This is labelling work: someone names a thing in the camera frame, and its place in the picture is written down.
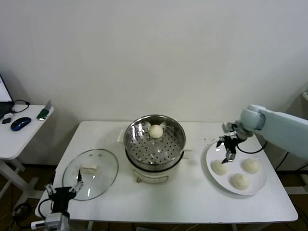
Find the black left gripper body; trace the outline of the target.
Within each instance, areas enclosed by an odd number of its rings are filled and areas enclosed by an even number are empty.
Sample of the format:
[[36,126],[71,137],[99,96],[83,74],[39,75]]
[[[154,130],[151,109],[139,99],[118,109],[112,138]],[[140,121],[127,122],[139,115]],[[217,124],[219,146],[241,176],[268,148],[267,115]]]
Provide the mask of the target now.
[[76,190],[72,187],[55,188],[49,195],[49,199],[53,202],[53,213],[64,213],[68,211],[69,201],[76,197]]

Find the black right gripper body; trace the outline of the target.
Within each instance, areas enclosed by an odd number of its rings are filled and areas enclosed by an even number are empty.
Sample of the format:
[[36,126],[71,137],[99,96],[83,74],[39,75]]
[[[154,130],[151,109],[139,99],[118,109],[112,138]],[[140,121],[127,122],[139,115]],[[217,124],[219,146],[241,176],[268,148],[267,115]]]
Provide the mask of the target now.
[[239,138],[232,138],[231,136],[224,136],[224,146],[227,152],[236,153],[236,147],[242,142]]

